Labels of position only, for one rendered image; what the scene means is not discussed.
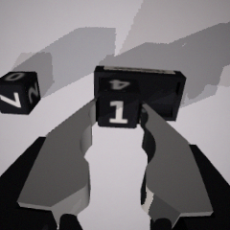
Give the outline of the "black number cube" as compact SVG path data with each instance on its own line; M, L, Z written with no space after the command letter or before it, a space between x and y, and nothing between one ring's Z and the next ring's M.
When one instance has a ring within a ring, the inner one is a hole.
M138 80L102 78L98 90L99 127L137 128Z
M0 112L29 115L41 100L37 72L9 72L0 78Z

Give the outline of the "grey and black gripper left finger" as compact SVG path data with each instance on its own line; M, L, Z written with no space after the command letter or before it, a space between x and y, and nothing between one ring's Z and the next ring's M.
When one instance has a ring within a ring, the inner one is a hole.
M90 202L89 163L98 100L39 136L0 176L0 230L57 229ZM91 122L92 121L92 122Z

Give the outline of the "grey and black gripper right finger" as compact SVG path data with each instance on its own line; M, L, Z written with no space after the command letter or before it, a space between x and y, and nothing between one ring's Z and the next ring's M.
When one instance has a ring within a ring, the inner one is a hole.
M143 101L137 125L145 128L141 207L150 228L166 218L172 230L230 230L230 185L199 147Z

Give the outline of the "black rectangular tray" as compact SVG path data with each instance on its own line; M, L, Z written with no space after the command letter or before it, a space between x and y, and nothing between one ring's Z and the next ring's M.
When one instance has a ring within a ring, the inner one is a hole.
M138 80L141 101L166 121L176 121L187 79L180 71L96 66L94 70L94 99L97 100L102 78Z

